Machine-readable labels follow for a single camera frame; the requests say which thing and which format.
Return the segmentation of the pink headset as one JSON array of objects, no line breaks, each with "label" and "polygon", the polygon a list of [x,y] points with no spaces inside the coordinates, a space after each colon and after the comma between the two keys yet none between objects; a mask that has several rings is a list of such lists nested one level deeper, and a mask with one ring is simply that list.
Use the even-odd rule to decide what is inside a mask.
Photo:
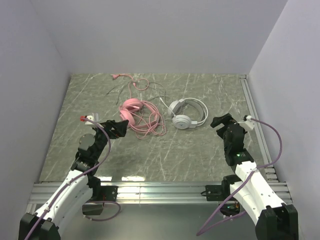
[{"label": "pink headset", "polygon": [[135,136],[139,140],[148,135],[164,136],[167,133],[166,123],[158,107],[150,101],[133,97],[131,91],[131,87],[134,87],[137,91],[145,92],[152,88],[152,82],[146,78],[134,78],[127,73],[112,74],[111,77],[113,80],[120,77],[129,78],[127,84],[129,98],[119,105],[118,112],[123,121],[129,120],[128,128],[135,133]]}]

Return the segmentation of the white headset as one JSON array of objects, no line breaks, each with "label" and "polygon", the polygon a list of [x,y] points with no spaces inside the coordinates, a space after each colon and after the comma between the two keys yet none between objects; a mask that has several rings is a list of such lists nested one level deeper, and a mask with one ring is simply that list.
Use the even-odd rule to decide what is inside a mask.
[{"label": "white headset", "polygon": [[174,100],[170,105],[160,97],[167,108],[167,114],[172,118],[173,125],[179,130],[194,129],[202,126],[208,116],[208,107],[199,99],[193,97]]}]

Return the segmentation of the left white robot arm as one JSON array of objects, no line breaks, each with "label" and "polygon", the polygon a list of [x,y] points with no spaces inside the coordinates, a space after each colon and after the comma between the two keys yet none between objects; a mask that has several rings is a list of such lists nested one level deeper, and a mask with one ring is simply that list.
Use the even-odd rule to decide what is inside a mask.
[{"label": "left white robot arm", "polygon": [[95,122],[88,117],[82,121],[94,134],[79,139],[79,146],[70,171],[53,195],[34,213],[25,213],[19,223],[20,240],[59,240],[68,223],[87,202],[98,202],[102,196],[101,180],[95,174],[102,164],[99,161],[111,140],[124,137],[129,121],[107,120]]}]

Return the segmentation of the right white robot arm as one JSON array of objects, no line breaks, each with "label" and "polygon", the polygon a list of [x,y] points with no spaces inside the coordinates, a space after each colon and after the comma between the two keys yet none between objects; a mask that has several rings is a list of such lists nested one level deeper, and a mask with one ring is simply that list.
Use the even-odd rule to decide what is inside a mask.
[{"label": "right white robot arm", "polygon": [[257,119],[246,115],[237,122],[231,114],[214,117],[212,128],[223,139],[226,163],[234,174],[221,182],[224,203],[235,199],[250,216],[259,240],[297,240],[299,238],[298,211],[286,204],[264,179],[258,166],[244,147],[245,134],[254,129]]}]

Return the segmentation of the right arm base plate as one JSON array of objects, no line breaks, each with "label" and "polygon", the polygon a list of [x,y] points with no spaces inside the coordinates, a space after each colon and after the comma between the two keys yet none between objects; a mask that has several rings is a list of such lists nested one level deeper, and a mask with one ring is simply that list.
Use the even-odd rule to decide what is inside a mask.
[{"label": "right arm base plate", "polygon": [[205,185],[205,190],[200,193],[207,202],[221,202],[225,199],[221,185]]}]

